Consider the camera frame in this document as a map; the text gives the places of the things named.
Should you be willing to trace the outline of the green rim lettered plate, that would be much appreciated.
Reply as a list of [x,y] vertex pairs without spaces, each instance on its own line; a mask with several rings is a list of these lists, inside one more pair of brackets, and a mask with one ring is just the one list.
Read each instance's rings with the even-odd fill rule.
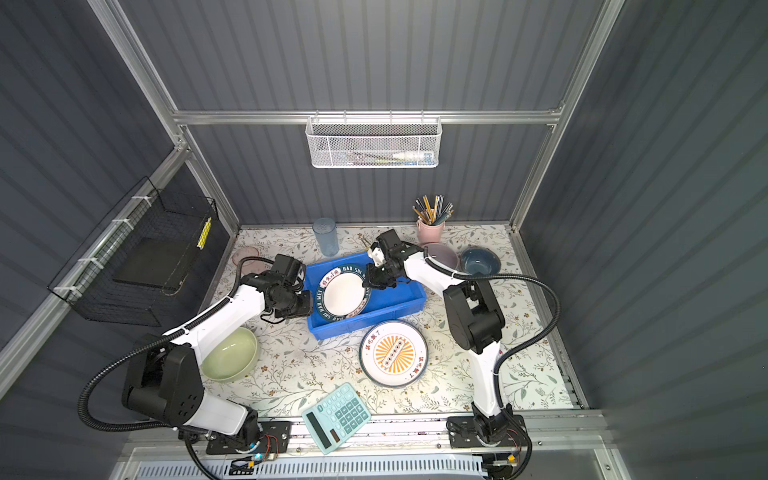
[[318,315],[333,323],[360,314],[372,296],[372,289],[363,285],[365,274],[365,267],[357,264],[344,264],[328,271],[314,294]]

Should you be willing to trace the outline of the orange sunburst plate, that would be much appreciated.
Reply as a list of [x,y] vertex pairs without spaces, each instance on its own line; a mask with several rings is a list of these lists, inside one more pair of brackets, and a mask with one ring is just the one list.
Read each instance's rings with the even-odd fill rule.
[[401,320],[382,322],[363,336],[359,363],[376,385],[404,388],[420,379],[428,365],[428,346],[422,333]]

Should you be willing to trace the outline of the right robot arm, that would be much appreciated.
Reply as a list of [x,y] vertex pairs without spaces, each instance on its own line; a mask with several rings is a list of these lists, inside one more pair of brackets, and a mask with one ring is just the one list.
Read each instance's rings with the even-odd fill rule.
[[385,290],[407,279],[442,298],[452,338],[469,355],[474,414],[487,420],[501,414],[497,363],[505,317],[490,282],[436,261],[425,248],[402,240],[393,229],[376,237],[368,256],[373,264],[366,268],[365,286]]

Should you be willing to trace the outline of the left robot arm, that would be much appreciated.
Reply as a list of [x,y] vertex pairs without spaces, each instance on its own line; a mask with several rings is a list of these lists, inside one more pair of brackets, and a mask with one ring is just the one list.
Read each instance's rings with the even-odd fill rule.
[[282,254],[270,264],[265,272],[241,277],[228,296],[169,331],[168,342],[131,359],[123,406],[179,430],[210,431],[255,443],[261,435],[258,414],[207,392],[200,367],[216,347],[254,316],[286,320],[311,313],[311,294],[304,288],[306,266]]

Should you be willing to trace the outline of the blue plastic bin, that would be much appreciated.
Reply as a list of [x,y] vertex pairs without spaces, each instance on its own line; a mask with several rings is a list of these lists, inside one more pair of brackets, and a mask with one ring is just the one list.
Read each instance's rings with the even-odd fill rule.
[[424,288],[416,282],[409,282],[400,278],[393,289],[371,290],[366,296],[368,303],[357,315],[348,319],[332,315],[323,304],[322,299],[332,282],[330,275],[336,272],[339,274],[351,273],[362,278],[366,266],[371,263],[372,260],[365,253],[358,253],[310,265],[307,268],[305,285],[311,294],[313,305],[313,311],[308,317],[307,324],[310,333],[317,340],[326,340],[366,329],[384,321],[396,320],[418,313],[424,309],[426,303]]

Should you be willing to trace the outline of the brass clip on table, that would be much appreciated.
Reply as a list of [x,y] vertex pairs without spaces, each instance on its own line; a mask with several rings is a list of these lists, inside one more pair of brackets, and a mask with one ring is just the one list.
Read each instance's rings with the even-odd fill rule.
[[363,235],[362,233],[359,233],[359,234],[357,235],[357,238],[358,238],[358,240],[360,241],[361,245],[363,246],[363,248],[364,248],[365,250],[369,250],[369,249],[371,248],[371,246],[372,246],[372,241],[371,241],[371,240],[370,240],[368,237],[366,237],[366,236],[365,236],[365,235]]

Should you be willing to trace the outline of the pink pencil cup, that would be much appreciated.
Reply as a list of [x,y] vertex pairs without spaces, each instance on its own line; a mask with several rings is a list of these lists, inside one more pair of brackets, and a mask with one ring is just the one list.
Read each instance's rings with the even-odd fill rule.
[[419,219],[416,223],[417,226],[417,238],[420,245],[427,245],[431,243],[440,243],[441,237],[445,228],[445,224],[438,225],[427,224]]

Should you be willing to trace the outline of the pink translucent tumbler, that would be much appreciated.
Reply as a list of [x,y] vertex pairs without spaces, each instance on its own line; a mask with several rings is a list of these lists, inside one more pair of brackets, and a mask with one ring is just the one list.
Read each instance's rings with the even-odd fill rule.
[[234,266],[237,266],[240,264],[240,262],[247,257],[258,257],[260,255],[260,251],[258,248],[253,246],[245,246],[238,248],[233,251],[231,256],[231,261]]

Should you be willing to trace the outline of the pink bowl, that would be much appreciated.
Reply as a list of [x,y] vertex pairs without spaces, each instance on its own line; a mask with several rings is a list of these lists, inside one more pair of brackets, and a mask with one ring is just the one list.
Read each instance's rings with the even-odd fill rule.
[[460,264],[458,254],[442,243],[428,243],[424,245],[426,257],[431,261],[451,270],[456,270]]

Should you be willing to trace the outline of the pencils bundle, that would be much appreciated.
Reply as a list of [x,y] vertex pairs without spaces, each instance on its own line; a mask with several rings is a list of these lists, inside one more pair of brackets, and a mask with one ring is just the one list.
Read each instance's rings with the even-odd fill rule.
[[424,225],[438,226],[453,216],[455,208],[454,204],[447,202],[443,195],[435,195],[432,198],[424,195],[415,199],[412,210]]

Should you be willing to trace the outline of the blue translucent tumbler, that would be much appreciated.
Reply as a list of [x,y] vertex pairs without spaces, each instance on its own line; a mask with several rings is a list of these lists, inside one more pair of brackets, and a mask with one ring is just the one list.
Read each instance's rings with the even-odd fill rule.
[[321,253],[334,257],[339,252],[337,224],[332,218],[322,217],[314,221],[312,230]]

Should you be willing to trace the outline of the green bowl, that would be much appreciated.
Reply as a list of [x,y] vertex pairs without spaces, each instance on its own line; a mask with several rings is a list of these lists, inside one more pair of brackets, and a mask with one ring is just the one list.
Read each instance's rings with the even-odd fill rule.
[[245,378],[255,368],[260,344],[255,334],[240,327],[223,340],[201,364],[201,373],[209,380],[228,383]]

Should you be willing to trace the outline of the blue grey bowl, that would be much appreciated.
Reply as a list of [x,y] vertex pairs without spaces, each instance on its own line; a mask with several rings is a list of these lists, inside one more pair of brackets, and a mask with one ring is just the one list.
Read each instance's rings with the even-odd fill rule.
[[490,249],[472,246],[460,255],[461,271],[472,276],[488,276],[498,274],[501,270],[501,260]]

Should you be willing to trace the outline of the yellow tag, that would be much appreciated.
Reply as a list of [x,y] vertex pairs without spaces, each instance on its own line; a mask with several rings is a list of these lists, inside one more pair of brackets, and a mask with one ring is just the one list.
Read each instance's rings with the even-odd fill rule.
[[211,230],[211,226],[212,226],[212,218],[208,217],[201,228],[201,231],[196,243],[197,249],[203,250],[205,248],[205,245]]

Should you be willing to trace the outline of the pens in white basket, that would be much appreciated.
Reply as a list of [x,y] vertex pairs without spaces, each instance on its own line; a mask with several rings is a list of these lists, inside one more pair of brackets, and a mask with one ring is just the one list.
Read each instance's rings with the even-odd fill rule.
[[362,152],[351,151],[346,153],[350,163],[355,164],[384,164],[405,165],[417,167],[430,167],[436,162],[432,151],[394,151],[394,152]]

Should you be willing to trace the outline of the black slab in basket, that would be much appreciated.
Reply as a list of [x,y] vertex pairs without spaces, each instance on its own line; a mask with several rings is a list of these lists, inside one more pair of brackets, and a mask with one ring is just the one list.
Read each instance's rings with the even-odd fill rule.
[[184,241],[142,238],[117,268],[119,283],[175,291],[186,278],[195,249]]

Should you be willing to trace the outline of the teal calculator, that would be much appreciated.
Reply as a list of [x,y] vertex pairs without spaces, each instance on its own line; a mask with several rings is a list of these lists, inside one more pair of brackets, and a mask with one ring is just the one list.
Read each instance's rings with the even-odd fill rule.
[[371,420],[364,402],[350,383],[344,383],[302,413],[309,434],[327,455],[339,449]]

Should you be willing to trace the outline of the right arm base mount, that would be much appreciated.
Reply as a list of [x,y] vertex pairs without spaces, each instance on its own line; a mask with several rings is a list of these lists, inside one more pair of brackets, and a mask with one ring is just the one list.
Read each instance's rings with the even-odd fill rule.
[[511,447],[519,451],[531,444],[525,421],[511,404],[493,416],[486,416],[472,406],[471,416],[448,417],[446,429],[454,449]]

